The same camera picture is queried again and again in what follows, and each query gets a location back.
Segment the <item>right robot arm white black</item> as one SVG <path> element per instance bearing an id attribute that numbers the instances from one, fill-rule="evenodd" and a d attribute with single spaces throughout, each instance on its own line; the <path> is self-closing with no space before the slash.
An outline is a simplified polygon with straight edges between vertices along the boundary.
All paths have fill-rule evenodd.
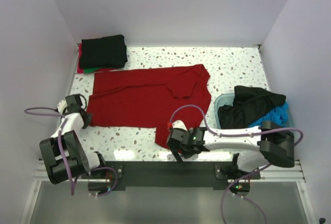
<path id="1" fill-rule="evenodd" d="M 244 129 L 197 127 L 193 130 L 176 121 L 170 129 L 167 146 L 178 162 L 200 153 L 234 150 L 232 163 L 224 172 L 237 179 L 266 165 L 281 168 L 295 165 L 293 129 L 271 121 Z"/>

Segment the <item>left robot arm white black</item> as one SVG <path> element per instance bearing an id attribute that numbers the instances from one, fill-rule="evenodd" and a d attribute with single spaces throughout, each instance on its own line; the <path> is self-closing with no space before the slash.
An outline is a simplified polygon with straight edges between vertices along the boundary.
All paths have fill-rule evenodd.
<path id="1" fill-rule="evenodd" d="M 103 178 L 107 173 L 106 162 L 100 152 L 86 153 L 79 140 L 79 133 L 86 129 L 92 114 L 87 113 L 87 100 L 81 94 L 65 97 L 57 111 L 61 123 L 50 138 L 39 143 L 42 160 L 52 184 L 59 184 L 85 173 Z"/>

